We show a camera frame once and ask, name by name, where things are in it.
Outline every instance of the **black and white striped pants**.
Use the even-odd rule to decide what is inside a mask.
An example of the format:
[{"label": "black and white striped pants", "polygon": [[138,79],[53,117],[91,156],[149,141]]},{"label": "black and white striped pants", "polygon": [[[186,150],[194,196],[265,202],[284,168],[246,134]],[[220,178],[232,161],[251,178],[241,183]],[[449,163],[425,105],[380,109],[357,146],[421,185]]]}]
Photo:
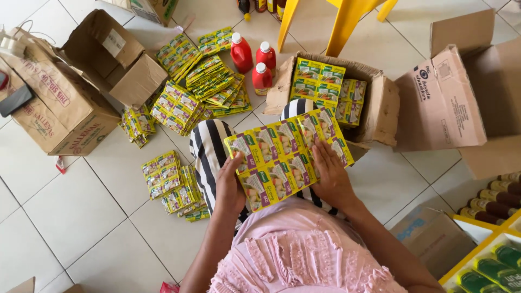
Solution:
[{"label": "black and white striped pants", "polygon": [[[285,106],[280,119],[284,120],[317,108],[317,105],[312,100],[294,100]],[[229,155],[223,141],[226,137],[234,134],[235,130],[232,127],[218,119],[203,121],[192,130],[190,137],[190,152],[195,158],[195,174],[197,183],[203,192],[210,215],[213,213],[215,206],[215,178],[217,178],[217,173],[224,165]],[[335,207],[331,207],[315,195],[311,188],[305,188],[304,190],[297,192],[296,196],[304,200],[312,201],[317,207],[321,207],[331,215],[344,218]],[[250,214],[251,208],[249,203],[246,202],[246,206],[239,215],[235,228],[238,229]]]}]

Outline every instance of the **hand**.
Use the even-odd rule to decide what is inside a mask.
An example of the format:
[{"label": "hand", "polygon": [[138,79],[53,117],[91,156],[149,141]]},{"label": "hand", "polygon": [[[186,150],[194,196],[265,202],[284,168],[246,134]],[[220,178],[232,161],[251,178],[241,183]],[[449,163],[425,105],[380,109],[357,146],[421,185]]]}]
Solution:
[{"label": "hand", "polygon": [[235,175],[243,156],[244,154],[238,153],[233,160],[228,157],[216,179],[215,209],[233,213],[234,216],[239,215],[246,204],[244,190]]},{"label": "hand", "polygon": [[318,197],[348,215],[363,205],[356,197],[348,173],[342,167],[337,153],[326,141],[317,141],[312,147],[313,159],[320,172],[320,181],[311,185]]}]

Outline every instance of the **woman's left hand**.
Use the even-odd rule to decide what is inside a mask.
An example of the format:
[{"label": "woman's left hand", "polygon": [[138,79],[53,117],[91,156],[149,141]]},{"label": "woman's left hand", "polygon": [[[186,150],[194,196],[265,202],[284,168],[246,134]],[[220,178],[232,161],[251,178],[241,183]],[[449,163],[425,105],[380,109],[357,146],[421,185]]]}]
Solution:
[{"label": "woman's left hand", "polygon": [[241,184],[235,176],[235,171],[241,165],[243,156],[242,153],[239,153],[233,159],[228,157],[221,170],[219,170],[216,180],[215,209],[220,209],[227,213],[233,212],[234,215],[238,215],[244,208],[246,195],[242,187],[238,188]]}]

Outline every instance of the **yellow plastic chair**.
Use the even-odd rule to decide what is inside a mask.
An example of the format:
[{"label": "yellow plastic chair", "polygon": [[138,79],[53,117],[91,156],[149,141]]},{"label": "yellow plastic chair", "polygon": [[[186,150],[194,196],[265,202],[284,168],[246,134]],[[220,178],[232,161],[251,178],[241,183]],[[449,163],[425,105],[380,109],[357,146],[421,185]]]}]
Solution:
[{"label": "yellow plastic chair", "polygon": [[[327,0],[331,4],[338,7],[337,18],[334,21],[331,38],[326,49],[326,56],[338,57],[349,36],[356,27],[356,24],[366,12],[375,9],[378,5],[384,3],[377,19],[381,22],[385,20],[387,14],[392,10],[398,0]],[[284,17],[279,32],[279,53],[282,51],[286,36],[290,29],[291,20],[296,10],[299,0],[288,0],[284,9]]]}]

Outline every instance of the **woman's right hand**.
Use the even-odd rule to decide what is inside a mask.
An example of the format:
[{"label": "woman's right hand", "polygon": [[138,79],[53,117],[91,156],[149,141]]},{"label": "woman's right hand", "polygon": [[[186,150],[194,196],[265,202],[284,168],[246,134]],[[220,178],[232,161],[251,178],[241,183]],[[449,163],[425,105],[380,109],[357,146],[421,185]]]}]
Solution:
[{"label": "woman's right hand", "polygon": [[320,181],[311,185],[317,196],[346,215],[363,206],[353,191],[340,158],[327,141],[317,141],[312,152],[320,172]]}]

